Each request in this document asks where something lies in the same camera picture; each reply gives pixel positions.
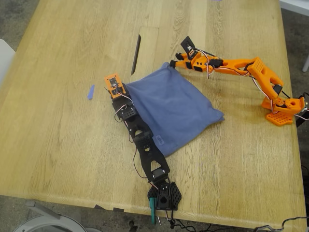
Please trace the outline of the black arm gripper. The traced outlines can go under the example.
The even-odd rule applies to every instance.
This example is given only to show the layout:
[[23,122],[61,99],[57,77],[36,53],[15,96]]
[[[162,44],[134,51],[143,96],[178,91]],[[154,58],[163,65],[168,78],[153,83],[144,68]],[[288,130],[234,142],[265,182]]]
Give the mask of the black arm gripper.
[[112,85],[112,105],[114,109],[120,109],[123,105],[133,105],[132,98],[125,84]]

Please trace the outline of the orange arm gripper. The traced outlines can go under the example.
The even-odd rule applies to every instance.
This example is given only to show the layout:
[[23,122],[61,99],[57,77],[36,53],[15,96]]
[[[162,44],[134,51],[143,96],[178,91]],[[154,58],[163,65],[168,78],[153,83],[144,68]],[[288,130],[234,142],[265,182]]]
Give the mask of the orange arm gripper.
[[206,73],[212,73],[213,67],[209,64],[209,62],[214,59],[214,56],[198,53],[193,59],[187,54],[187,53],[176,53],[175,55],[176,59],[171,60],[169,65],[172,68],[184,68],[189,70],[194,70],[197,72],[206,72]]

